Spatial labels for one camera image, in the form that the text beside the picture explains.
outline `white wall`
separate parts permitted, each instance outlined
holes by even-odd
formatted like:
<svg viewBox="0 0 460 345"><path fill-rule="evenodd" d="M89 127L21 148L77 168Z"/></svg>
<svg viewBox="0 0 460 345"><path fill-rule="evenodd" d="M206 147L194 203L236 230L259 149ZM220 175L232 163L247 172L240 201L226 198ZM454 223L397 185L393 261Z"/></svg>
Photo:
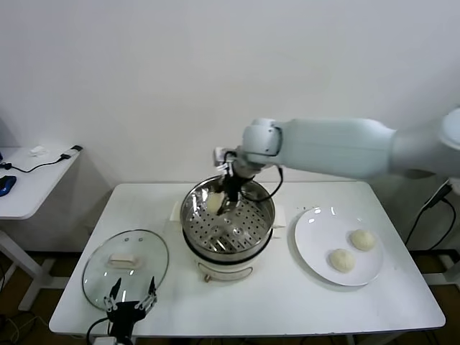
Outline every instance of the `white wall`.
<svg viewBox="0 0 460 345"><path fill-rule="evenodd" d="M213 174L211 149L237 145L254 117L401 128L445 114L460 102L459 33L454 0L2 1L1 140L85 147L60 186L78 191L54 232L71 250L111 187L202 180ZM375 184L386 206L404 183ZM53 193L45 218L62 202ZM40 217L14 235L54 249L30 241Z"/></svg>

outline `power cord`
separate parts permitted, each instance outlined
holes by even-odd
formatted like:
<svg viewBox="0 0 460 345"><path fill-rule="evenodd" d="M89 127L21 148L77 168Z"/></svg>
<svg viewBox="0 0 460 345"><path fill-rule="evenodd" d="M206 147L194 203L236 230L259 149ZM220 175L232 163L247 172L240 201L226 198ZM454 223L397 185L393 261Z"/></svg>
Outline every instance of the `power cord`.
<svg viewBox="0 0 460 345"><path fill-rule="evenodd" d="M429 250L433 250L435 247L437 247L451 233L452 229L454 228L455 220L457 218L457 213L455 212L455 208L452 206L452 204L449 203L449 201L447 199L445 199L445 198L442 198L441 201L451 208L451 210L452 210L452 222L451 222L450 227L446 231L446 233Z"/></svg>
<svg viewBox="0 0 460 345"><path fill-rule="evenodd" d="M109 318L100 318L96 322L94 322L91 326L89 326L88 331L86 332L86 345L91 345L91 341L89 340L89 337L91 335L91 331L93 330L94 327L96 327L98 324L103 323L104 321L107 321Z"/></svg>
<svg viewBox="0 0 460 345"><path fill-rule="evenodd" d="M421 216L425 213L426 210L429 208L432 208L435 206L439 201L442 201L445 196L447 196L451 191L452 187L448 184L449 180L446 180L439 188L438 190L429 198L425 204L422 206L422 208L419 210L417 214L417 218L415 219L414 224L412 225L412 228L409 231L409 235L407 239L405 240L404 244L407 246L409 243L410 238L413 235L413 232L415 231L415 228L418 224L418 221L420 220Z"/></svg>
<svg viewBox="0 0 460 345"><path fill-rule="evenodd" d="M227 174L230 173L230 167L229 167L229 164L227 162L227 156L228 155L232 155L233 157L236 157L236 152L235 151L226 151L224 153L224 164L226 164ZM278 169L278 174L280 175L280 183L278 184L278 186L275 188L275 190L273 192L271 192L269 195L267 195L267 196L265 196L264 198L261 198L261 199L250 198L249 196L247 196L243 192L241 192L241 195L243 196L243 198L245 198L245 199L247 199L249 201L252 201L253 203L261 203L263 201L266 201L266 200L269 200L269 199L273 198L273 196L280 190L281 185L284 182L284 173L282 171L282 167L277 165L277 169Z"/></svg>
<svg viewBox="0 0 460 345"><path fill-rule="evenodd" d="M78 152L80 152L81 150L83 150L83 148L81 146L74 145L71 149L69 149L66 152L62 153L61 156L56 161L39 164L39 165L33 167L32 169L29 169L29 170L23 170L20 167L15 167L13 164L6 163L6 162L0 163L0 169L5 169L5 170L15 169L15 170L20 171L21 173L31 173L32 171L34 171L35 169L38 169L39 167L44 167L46 165L53 165L53 164L57 164L59 162L62 162L63 160L68 160L73 155L76 155Z"/></svg>
<svg viewBox="0 0 460 345"><path fill-rule="evenodd" d="M247 196L245 193L241 192L241 195L243 198L252 201L254 203L261 203L262 201L266 201L268 199L273 198L273 196L280 190L282 183L284 182L284 173L282 171L282 167L277 167L278 168L278 173L280 174L280 183L278 183L278 186L275 188L274 191L272 191L269 195L265 196L264 198L261 199L253 199Z"/></svg>
<svg viewBox="0 0 460 345"><path fill-rule="evenodd" d="M22 315L25 315L25 314L30 314L32 318L28 320L28 322L24 323L23 325L18 326L17 323L14 321L14 319ZM27 336L32 332L32 330L34 329L37 323L37 320L40 321L45 327L48 327L48 324L42 318L40 318L39 316L36 316L32 311L22 311L10 318L4 317L5 323L2 324L1 330L3 331L3 329L6 327L6 324L10 323L14 328L14 333L9 337L9 339L0 340L0 344L10 344L10 345L19 344L24 339L26 339ZM30 328L25 333L21 333L21 330L29 324L32 324Z"/></svg>

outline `computer mouse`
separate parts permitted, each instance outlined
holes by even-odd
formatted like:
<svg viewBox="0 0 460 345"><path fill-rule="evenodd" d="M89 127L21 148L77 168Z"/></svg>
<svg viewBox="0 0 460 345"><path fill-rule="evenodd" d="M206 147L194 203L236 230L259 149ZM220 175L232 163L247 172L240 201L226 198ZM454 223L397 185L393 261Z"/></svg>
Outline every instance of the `computer mouse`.
<svg viewBox="0 0 460 345"><path fill-rule="evenodd" d="M0 178L0 196L5 196L16 183L16 176L4 176Z"/></svg>

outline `cable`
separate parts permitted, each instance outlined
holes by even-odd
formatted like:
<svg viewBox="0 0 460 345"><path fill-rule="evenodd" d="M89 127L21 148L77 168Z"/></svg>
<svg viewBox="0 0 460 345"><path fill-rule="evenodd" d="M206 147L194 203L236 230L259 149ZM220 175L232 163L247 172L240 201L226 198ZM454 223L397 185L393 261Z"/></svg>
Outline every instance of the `cable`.
<svg viewBox="0 0 460 345"><path fill-rule="evenodd" d="M407 239L406 239L405 242L404 242L404 244L405 244L406 246L408 245L409 240L410 240L410 238L411 238L411 236L412 236L412 234L413 234L413 232L414 232L414 230L415 230L415 228L416 228L416 226L417 226L417 223L418 223L418 221L420 220L420 217L422 216L423 212L425 212L425 210L422 210L422 211L420 211L420 212L418 213L417 219L415 220L414 225L412 225L412 229L411 229L410 232L409 232L409 236L407 237Z"/></svg>
<svg viewBox="0 0 460 345"><path fill-rule="evenodd" d="M236 157L236 152L235 151L226 151L224 153L224 163L226 164L226 171L227 171L227 173L229 173L230 167L229 167L229 164L227 164L227 155L232 155L232 156ZM265 196L262 199L252 199L249 196L244 195L243 192L241 192L241 195L243 196L243 198L245 198L245 199L247 199L249 201L252 201L254 203L261 203L262 201L266 201L268 199L273 198L273 196L276 194L276 192L278 192L278 190L281 188L282 183L284 182L284 173L282 171L282 167L277 166L277 168L278 168L278 173L280 174L280 183L278 184L276 189L271 194L269 194L268 196Z"/></svg>
<svg viewBox="0 0 460 345"><path fill-rule="evenodd" d="M61 155L61 156L60 156L57 160L55 160L54 162L39 164L39 165L33 167L33 168L30 169L30 170L23 170L23 169L21 169L20 167L15 167L15 166L14 166L13 164L11 164L11 163L0 163L0 168L4 168L5 170L15 169L15 170L20 171L21 173L31 173L32 171L34 171L35 169L37 169L37 168L39 168L39 167L44 167L44 166L46 166L46 165L53 165L53 164L56 164L56 163L61 162L62 160L68 159L67 157L63 157L63 156L66 156L66 155Z"/></svg>
<svg viewBox="0 0 460 345"><path fill-rule="evenodd" d="M91 341L89 340L89 336L90 336L90 333L93 330L93 328L95 326L97 326L98 324L100 324L100 323L102 323L104 321L107 321L108 319L109 318L100 318L95 323L93 323L91 326L89 326L88 331L86 332L86 345L91 345Z"/></svg>
<svg viewBox="0 0 460 345"><path fill-rule="evenodd" d="M442 198L441 201L445 204L447 204L451 210L452 210L452 222L446 233L441 237L439 241L437 241L429 250L433 250L434 247L437 247L452 231L454 228L455 220L457 218L457 213L455 212L455 208L452 206L452 204L449 202L449 200Z"/></svg>
<svg viewBox="0 0 460 345"><path fill-rule="evenodd" d="M445 180L442 185L439 186L438 190L434 192L434 194L431 196L431 198L428 199L428 201L422 206L419 212L421 212L425 207L428 206L428 204L438 195L438 193L441 191L441 189L449 183L449 179Z"/></svg>
<svg viewBox="0 0 460 345"><path fill-rule="evenodd" d="M278 183L278 186L275 188L274 191L272 191L269 195L265 196L262 199L253 199L253 198L250 198L249 196L245 195L243 192L241 192L241 195L243 196L243 198L245 198L245 199L247 199L249 201L252 201L254 203L261 203L262 201L266 201L268 199L273 198L273 196L280 190L281 185L284 182L284 174L282 172L282 167L277 167L277 168L278 168L278 173L280 174L280 183Z"/></svg>
<svg viewBox="0 0 460 345"><path fill-rule="evenodd" d="M15 331L16 331L16 333L13 333L13 335L12 335L11 338L9 339L10 342L12 342L13 344L15 344L15 343L17 343L17 341L19 340L19 327L18 327L17 324L15 324L15 323L13 322L13 320L10 319L10 318L8 318L7 321L10 322L11 325L13 325L13 327L14 327L14 329L15 329Z"/></svg>
<svg viewBox="0 0 460 345"><path fill-rule="evenodd" d="M409 231L409 236L404 242L406 246L408 245L409 240L422 214L429 208L432 208L433 206L435 206L439 201L442 201L444 197L447 196L452 191L452 187L448 183L449 183L449 179L444 181L444 183L436 190L436 192L421 207L421 209L417 213L417 218L415 219L415 222L412 225L412 229Z"/></svg>

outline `table leg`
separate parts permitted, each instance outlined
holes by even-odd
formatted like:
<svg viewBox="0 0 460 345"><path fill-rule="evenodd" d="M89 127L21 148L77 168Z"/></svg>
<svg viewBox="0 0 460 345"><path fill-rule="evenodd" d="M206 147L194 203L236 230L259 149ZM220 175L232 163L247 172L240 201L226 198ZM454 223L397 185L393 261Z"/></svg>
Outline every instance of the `table leg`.
<svg viewBox="0 0 460 345"><path fill-rule="evenodd" d="M5 272L5 276L0 279L0 286L5 286L8 283L9 278L12 277L14 271L16 270L16 264L13 262L9 269Z"/></svg>
<svg viewBox="0 0 460 345"><path fill-rule="evenodd" d="M454 264L448 255L440 255L439 259L446 267L444 273L428 273L423 278L428 285L456 285L460 289L460 262Z"/></svg>
<svg viewBox="0 0 460 345"><path fill-rule="evenodd" d="M0 250L12 262L21 267L29 276L43 282L49 282L51 277L35 262L10 236L0 230Z"/></svg>
<svg viewBox="0 0 460 345"><path fill-rule="evenodd" d="M404 332L372 334L365 340L360 341L358 345L385 345L388 344L391 340L395 340L398 336L403 334Z"/></svg>
<svg viewBox="0 0 460 345"><path fill-rule="evenodd" d="M18 309L28 311L38 295L40 289L64 289L69 281L68 277L51 277L49 271L55 263L53 259L46 259L43 265L37 264L11 237L0 230L0 250L16 265L21 267L33 278L29 289L22 298Z"/></svg>
<svg viewBox="0 0 460 345"><path fill-rule="evenodd" d="M43 262L42 269L48 273L51 270L51 267L54 265L54 259L46 259ZM69 281L69 277L50 277L50 281L43 283L40 280L34 280L24 297L22 298L21 303L19 304L18 310L28 311L32 307L35 298L37 298L38 293L41 289L64 289Z"/></svg>
<svg viewBox="0 0 460 345"><path fill-rule="evenodd" d="M346 337L346 343L348 345L356 345L353 334L346 334L345 337Z"/></svg>

